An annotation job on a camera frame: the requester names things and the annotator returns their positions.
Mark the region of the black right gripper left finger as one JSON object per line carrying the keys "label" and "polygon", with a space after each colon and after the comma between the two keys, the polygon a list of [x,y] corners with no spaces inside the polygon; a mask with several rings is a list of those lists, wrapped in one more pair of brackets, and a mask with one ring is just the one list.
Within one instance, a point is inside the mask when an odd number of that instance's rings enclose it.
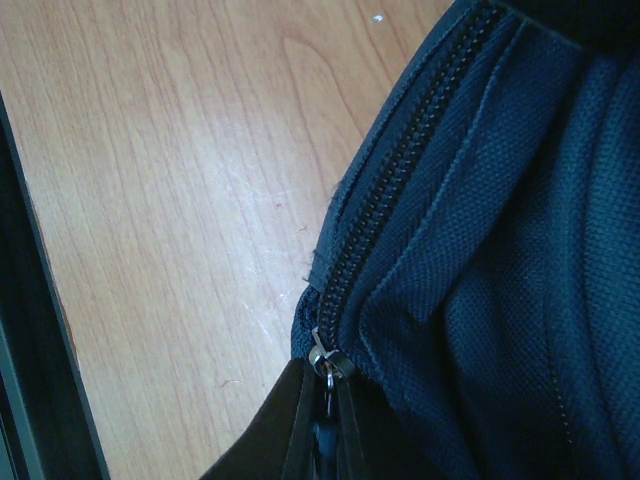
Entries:
{"label": "black right gripper left finger", "polygon": [[288,362],[240,438],[204,479],[311,479],[316,375],[303,359]]}

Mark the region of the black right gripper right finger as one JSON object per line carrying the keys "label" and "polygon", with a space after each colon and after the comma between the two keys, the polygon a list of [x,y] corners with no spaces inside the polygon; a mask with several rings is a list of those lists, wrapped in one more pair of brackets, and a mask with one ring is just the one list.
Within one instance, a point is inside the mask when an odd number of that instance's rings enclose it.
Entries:
{"label": "black right gripper right finger", "polygon": [[443,479],[403,431],[381,388],[359,375],[337,382],[339,479]]}

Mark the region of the navy blue student backpack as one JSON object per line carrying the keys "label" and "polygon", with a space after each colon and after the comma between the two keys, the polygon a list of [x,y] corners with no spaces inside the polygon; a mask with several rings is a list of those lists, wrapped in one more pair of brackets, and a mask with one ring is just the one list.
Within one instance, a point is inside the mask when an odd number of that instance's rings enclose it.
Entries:
{"label": "navy blue student backpack", "polygon": [[292,329],[443,479],[639,475],[639,5],[456,1],[336,188]]}

